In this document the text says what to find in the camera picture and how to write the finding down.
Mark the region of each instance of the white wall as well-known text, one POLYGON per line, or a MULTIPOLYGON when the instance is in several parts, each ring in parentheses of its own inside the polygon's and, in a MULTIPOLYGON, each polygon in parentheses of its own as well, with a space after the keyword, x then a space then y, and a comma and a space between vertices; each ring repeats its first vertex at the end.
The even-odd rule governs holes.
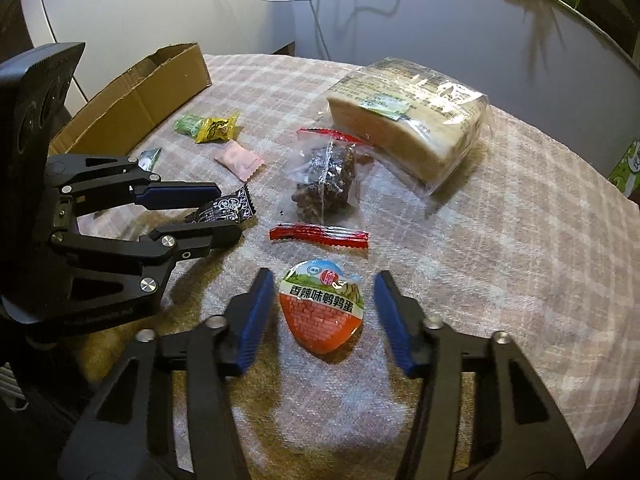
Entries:
POLYGON ((294 40, 290 4, 257 0, 42 1, 44 8, 37 0, 22 0, 34 44, 47 36, 44 11, 56 41, 86 42, 76 81, 87 98, 168 44, 197 41, 205 54, 271 53, 294 40))
MULTIPOLYGON (((640 76, 553 0, 319 0, 333 60, 397 56, 486 92, 609 174, 640 134, 640 76)), ((310 4, 294 5, 296 53, 325 58, 310 4)))

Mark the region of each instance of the orange snack package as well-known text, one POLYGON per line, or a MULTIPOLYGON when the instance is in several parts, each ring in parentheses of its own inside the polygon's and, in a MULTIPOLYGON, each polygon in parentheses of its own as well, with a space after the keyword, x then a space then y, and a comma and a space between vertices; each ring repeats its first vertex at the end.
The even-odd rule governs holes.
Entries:
POLYGON ((360 277, 345 278, 328 260, 302 262, 280 282, 280 305, 298 342, 327 354, 349 339, 362 323, 360 277))

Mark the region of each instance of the bread package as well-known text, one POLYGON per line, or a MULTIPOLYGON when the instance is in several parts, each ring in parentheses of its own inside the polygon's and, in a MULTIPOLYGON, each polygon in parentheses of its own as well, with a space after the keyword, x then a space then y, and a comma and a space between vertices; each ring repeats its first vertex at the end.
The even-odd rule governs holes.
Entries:
POLYGON ((491 123, 487 97, 439 72, 386 58, 326 94, 335 126, 385 150, 436 189, 491 123))

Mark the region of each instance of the black candy wrapper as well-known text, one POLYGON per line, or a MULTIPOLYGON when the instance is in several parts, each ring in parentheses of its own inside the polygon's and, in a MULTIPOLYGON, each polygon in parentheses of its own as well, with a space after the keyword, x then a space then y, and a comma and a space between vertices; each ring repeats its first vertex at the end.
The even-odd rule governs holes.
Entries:
POLYGON ((244 184, 244 186, 236 192, 221 196, 200 206, 197 211, 187 215, 184 221, 186 223, 193 223, 234 220, 242 223, 254 215, 255 207, 251 202, 249 188, 244 184))

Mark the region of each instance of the tablecloth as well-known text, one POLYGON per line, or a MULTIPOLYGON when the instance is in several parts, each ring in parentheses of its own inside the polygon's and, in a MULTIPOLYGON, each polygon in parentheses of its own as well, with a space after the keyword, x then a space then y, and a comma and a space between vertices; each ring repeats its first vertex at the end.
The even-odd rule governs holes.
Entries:
MULTIPOLYGON (((258 221, 222 254, 177 264, 153 318, 84 338, 79 363, 99 380, 142 327, 188 330, 249 287, 259 267, 277 278, 312 258, 364 279, 361 333, 329 361, 292 338, 274 304, 257 361, 228 389, 254 479, 394 477, 419 384, 402 376, 372 302, 373 276, 392 271, 404 294, 463 333, 506 330, 542 377, 591 463, 630 411, 640 376, 640 213, 579 156, 494 108, 481 137, 445 185, 425 201, 376 163, 362 183, 368 251, 273 243, 284 167, 311 101, 354 67, 285 56, 205 56, 212 86, 150 134, 133 154, 162 147, 164 180, 241 186, 211 156, 172 131, 184 111, 242 112, 238 142, 266 164, 249 181, 258 221)), ((85 234, 137 239, 183 211, 123 206, 81 219, 85 234)), ((175 381, 180 464, 190 466, 184 378, 175 381)))

